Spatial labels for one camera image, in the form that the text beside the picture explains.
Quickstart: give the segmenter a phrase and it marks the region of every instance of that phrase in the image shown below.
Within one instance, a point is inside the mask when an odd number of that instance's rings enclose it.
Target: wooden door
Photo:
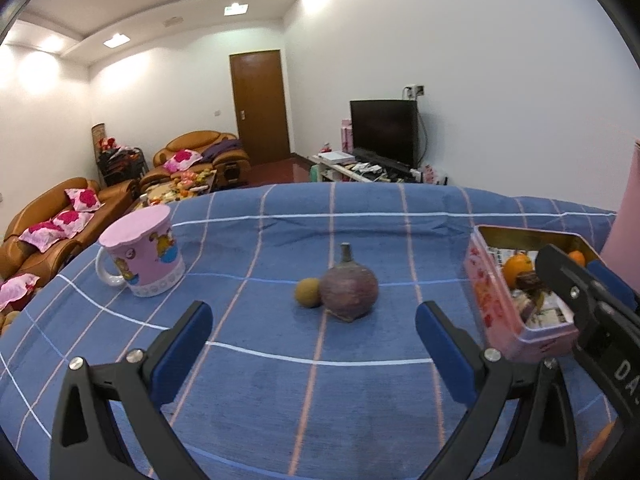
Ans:
[[[289,158],[289,132],[279,50],[230,57],[236,120],[251,164]]]

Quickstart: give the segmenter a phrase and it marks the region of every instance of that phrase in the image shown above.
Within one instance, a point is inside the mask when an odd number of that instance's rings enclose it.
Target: blue gripper pad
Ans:
[[[213,327],[211,307],[194,302],[173,328],[148,348],[142,375],[156,408],[173,402]]]
[[[484,378],[481,349],[467,332],[454,327],[433,301],[418,307],[415,327],[453,400],[470,408]]]
[[[603,264],[600,260],[592,260],[587,264],[587,270],[607,287],[610,294],[628,306],[632,312],[638,308],[636,296],[631,289],[615,272]]]

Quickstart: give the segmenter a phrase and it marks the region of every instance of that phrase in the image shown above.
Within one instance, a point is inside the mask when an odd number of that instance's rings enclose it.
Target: pink pillow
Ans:
[[[64,229],[49,220],[32,225],[20,235],[18,240],[36,246],[41,253],[46,253],[54,243],[64,238],[66,238]]]
[[[35,288],[38,280],[39,277],[34,274],[20,274],[0,285],[0,310],[4,309],[9,303],[24,298]]]
[[[78,211],[63,211],[52,218],[54,225],[62,228],[67,238],[73,238],[86,227],[94,217],[93,213],[79,213]]]
[[[198,152],[194,152],[193,150],[180,150],[162,166],[169,173],[175,173],[176,171],[188,170],[199,160],[202,160],[202,155]]]
[[[102,205],[93,189],[65,189],[65,193],[78,212],[98,211]]]

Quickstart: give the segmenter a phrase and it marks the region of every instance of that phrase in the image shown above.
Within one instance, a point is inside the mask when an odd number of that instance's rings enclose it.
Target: orange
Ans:
[[[516,288],[516,276],[533,270],[533,262],[526,254],[514,254],[502,266],[502,275],[509,288]]]
[[[571,258],[581,267],[584,267],[587,264],[584,254],[582,254],[580,251],[571,251],[567,256],[569,256],[569,258]]]

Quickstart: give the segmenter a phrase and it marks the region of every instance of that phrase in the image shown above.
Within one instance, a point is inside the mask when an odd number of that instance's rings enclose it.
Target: mug handle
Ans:
[[[104,247],[100,247],[98,255],[95,257],[95,272],[104,283],[110,286],[121,286],[126,282],[122,276],[114,276],[104,269]]]

